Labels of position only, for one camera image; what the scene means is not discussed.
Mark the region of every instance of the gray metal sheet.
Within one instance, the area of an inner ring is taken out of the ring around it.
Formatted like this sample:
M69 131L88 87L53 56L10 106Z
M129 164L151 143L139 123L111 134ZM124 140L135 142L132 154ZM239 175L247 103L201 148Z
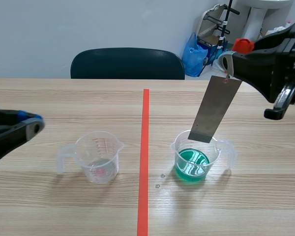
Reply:
M211 141L241 84L227 77L211 77L188 139Z

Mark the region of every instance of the wooden table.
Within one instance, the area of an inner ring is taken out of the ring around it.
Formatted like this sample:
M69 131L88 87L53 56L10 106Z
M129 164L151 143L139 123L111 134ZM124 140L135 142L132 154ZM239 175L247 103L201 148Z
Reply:
M235 144L236 168L215 164L196 185L172 171L169 145L191 128L206 87L207 81L0 79L0 109L46 121L42 133L0 161L0 236L136 235L143 89L150 89L150 236L295 236L294 106L283 120L267 120L271 104L243 83L215 135ZM125 143L116 179L90 183L73 159L57 176L58 147L94 130Z

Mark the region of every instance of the sink pedestal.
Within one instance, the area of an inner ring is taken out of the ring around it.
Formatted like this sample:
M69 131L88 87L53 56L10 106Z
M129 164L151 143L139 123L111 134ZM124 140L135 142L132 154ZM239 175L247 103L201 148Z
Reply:
M248 38L252 41L257 41L262 23L264 21L267 9L251 8L248 21L245 25L243 38Z

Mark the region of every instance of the white sink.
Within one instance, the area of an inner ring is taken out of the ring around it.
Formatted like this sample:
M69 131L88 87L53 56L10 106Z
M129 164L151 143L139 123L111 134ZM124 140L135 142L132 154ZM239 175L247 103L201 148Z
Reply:
M242 37L257 41L267 10L283 8L293 0L240 0L240 2L251 7Z
M263 9L278 9L291 4L293 0L241 0L241 3L249 7Z

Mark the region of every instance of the blue tip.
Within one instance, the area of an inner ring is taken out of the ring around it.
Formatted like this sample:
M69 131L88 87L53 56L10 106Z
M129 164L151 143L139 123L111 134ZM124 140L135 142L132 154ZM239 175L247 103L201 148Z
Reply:
M27 119L25 111L18 111L18 122L22 122Z
M38 114L36 114L35 117L36 117L36 118L39 118L39 119L43 119L43 117L40 116L40 115L38 115Z

